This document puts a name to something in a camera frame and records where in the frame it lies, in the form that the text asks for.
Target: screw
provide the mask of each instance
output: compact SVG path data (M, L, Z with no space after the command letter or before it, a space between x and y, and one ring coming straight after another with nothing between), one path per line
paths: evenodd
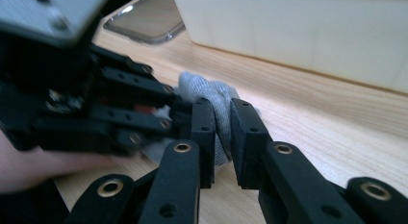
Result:
M173 87L171 87L171 86L163 86L163 88L165 89L166 93L172 93L173 92Z
M56 8L50 10L50 23L52 27L58 30L66 30L68 28L68 20L63 13Z
M141 143L141 138L138 136L136 133L132 133L129 135L130 140L136 145L139 145Z
M56 90L48 89L48 93L49 93L48 95L50 96L50 98L55 102L64 100L64 97Z
M141 70L143 70L145 73L151 73L153 68L150 67L149 65L144 65L141 67Z
M161 120L160 124L162 124L163 128L168 129L168 127L170 127L170 122L168 122L167 120Z

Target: robotic hand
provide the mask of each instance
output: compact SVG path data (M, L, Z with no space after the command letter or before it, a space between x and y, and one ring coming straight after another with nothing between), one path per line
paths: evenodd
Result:
M0 0L0 127L16 149L129 156L176 139L159 169L136 182L95 181L65 223L195 223L199 189L214 182L215 152L224 154L220 162L233 160L242 188L260 190L268 223L408 222L398 191L370 178L347 189L330 184L295 146L274 141L249 103L225 96L230 109L219 107L212 92L201 99L208 87L189 75L181 82L197 84L198 94L180 87L180 97L149 65L92 45L106 2ZM146 113L164 106L171 119ZM218 111L230 114L230 131Z

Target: gray fabric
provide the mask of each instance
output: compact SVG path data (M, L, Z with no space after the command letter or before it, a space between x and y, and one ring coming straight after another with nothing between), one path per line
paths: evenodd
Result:
M179 77L178 93L183 100L194 102L200 98L205 98L211 102L216 118L216 157L215 165L223 165L231 161L231 126L230 126L230 102L231 98L239 98L233 87L220 81L208 81L199 75L183 72ZM154 143L146 146L142 152L159 162L163 155L167 139L161 143Z

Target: smartphone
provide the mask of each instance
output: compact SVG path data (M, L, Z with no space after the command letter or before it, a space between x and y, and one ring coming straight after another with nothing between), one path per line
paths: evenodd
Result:
M174 0L139 0L109 19L104 28L147 44L164 43L185 29Z

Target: wooden surface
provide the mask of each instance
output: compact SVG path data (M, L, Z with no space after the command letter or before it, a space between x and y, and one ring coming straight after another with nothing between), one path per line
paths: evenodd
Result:
M408 195L408 96L254 60L190 42L185 32L160 46L138 44L107 31L95 43L153 66L159 81L176 85L183 70L234 86L262 113L275 140L296 145L328 180L385 181ZM135 180L157 165L138 155L125 164L56 180L71 208L87 186L109 173ZM264 223L257 191L237 187L232 164L212 189L201 189L200 223Z

